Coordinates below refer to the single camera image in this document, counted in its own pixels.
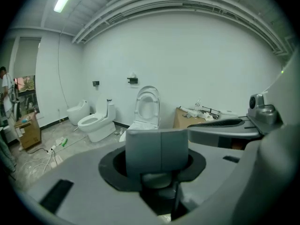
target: box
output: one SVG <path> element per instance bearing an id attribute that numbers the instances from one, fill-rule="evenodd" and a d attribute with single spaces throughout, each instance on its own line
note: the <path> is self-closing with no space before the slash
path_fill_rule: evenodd
<path id="1" fill-rule="evenodd" d="M 29 120 L 22 123 L 22 120 L 29 117 Z M 41 131 L 34 112 L 22 116 L 16 123 L 15 128 L 20 141 L 25 149 L 29 149 L 41 143 Z"/>
<path id="2" fill-rule="evenodd" d="M 186 115 L 187 112 L 176 108 L 175 118 L 173 128 L 187 128 L 189 125 L 197 124 L 197 123 L 204 123 L 206 120 L 204 118 L 185 118 L 183 115 Z"/>

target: concrete floor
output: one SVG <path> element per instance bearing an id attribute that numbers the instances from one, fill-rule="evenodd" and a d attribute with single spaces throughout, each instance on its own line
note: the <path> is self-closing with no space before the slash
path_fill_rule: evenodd
<path id="1" fill-rule="evenodd" d="M 28 151 L 19 151 L 18 143 L 10 147 L 17 162 L 16 171 L 11 175 L 16 179 L 14 183 L 19 189 L 23 191 L 28 190 L 35 181 L 43 176 L 43 171 L 45 171 L 45 174 L 51 167 L 56 166 L 53 154 L 49 161 L 49 165 L 45 168 L 50 158 L 50 155 L 48 155 L 46 151 L 39 150 L 33 154 L 29 153 L 32 153 L 39 148 L 49 150 L 56 144 L 55 141 L 58 138 L 65 137 L 68 139 L 65 149 L 61 150 L 63 147 L 60 145 L 54 150 L 56 152 L 55 157 L 58 164 L 60 161 L 64 161 L 74 154 L 119 142 L 120 135 L 115 135 L 114 133 L 99 142 L 91 142 L 88 136 L 81 130 L 77 129 L 74 131 L 76 127 L 77 126 L 72 125 L 71 122 L 67 120 L 43 130 L 42 143 Z M 116 126 L 116 131 L 120 131 L 119 126 Z"/>

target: toilet bowl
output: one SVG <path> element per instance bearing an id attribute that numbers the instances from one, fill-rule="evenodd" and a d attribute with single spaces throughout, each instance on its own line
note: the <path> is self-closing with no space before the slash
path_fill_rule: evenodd
<path id="1" fill-rule="evenodd" d="M 135 121 L 128 129 L 148 130 L 158 129 L 160 117 L 160 96 L 155 87 L 143 87 L 137 94 L 135 102 Z M 119 142 L 126 139 L 126 131 Z"/>
<path id="2" fill-rule="evenodd" d="M 113 120 L 116 110 L 111 100 L 100 96 L 96 104 L 96 113 L 89 115 L 78 122 L 78 127 L 87 133 L 92 142 L 98 142 L 116 130 Z"/>
<path id="3" fill-rule="evenodd" d="M 81 100 L 77 106 L 67 109 L 67 116 L 73 125 L 90 114 L 90 106 L 86 100 Z"/>

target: baseboard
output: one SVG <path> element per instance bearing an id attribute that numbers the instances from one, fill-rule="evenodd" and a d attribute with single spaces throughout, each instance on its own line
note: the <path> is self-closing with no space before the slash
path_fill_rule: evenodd
<path id="1" fill-rule="evenodd" d="M 123 124 L 123 123 L 120 123 L 120 122 L 115 122 L 115 121 L 113 121 L 113 122 L 114 122 L 115 125 L 117 125 L 117 126 L 119 126 L 119 127 L 122 127 L 122 128 L 129 128 L 129 126 L 126 125 L 126 124 Z"/>
<path id="2" fill-rule="evenodd" d="M 42 127 L 40 127 L 40 129 L 41 129 L 41 131 L 42 131 L 42 130 L 44 130 L 44 129 L 46 129 L 46 128 L 49 128 L 49 127 L 51 127 L 51 126 L 53 126 L 53 125 L 59 124 L 60 121 L 63 122 L 63 121 L 68 120 L 68 119 L 69 119 L 69 117 L 62 118 L 62 119 L 60 119 L 60 120 L 57 120 L 57 121 L 54 121 L 54 122 L 52 122 L 52 123 L 49 123 L 49 124 L 47 124 L 47 125 L 45 125 L 45 126 L 42 126 Z"/>

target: toilet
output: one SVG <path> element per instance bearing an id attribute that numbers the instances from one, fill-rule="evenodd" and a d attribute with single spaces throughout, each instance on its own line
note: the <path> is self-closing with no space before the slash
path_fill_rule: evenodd
<path id="1" fill-rule="evenodd" d="M 86 100 L 81 100 L 77 106 L 67 109 L 67 116 L 73 125 L 90 114 L 90 106 Z"/>
<path id="2" fill-rule="evenodd" d="M 82 118 L 78 127 L 87 133 L 92 142 L 98 142 L 116 130 L 113 120 L 116 118 L 116 110 L 111 100 L 104 96 L 98 98 L 96 113 Z"/>
<path id="3" fill-rule="evenodd" d="M 135 121 L 128 129 L 148 130 L 158 129 L 160 117 L 160 96 L 155 87 L 143 87 L 137 94 L 135 102 Z M 122 134 L 119 142 L 126 139 L 126 132 Z"/>

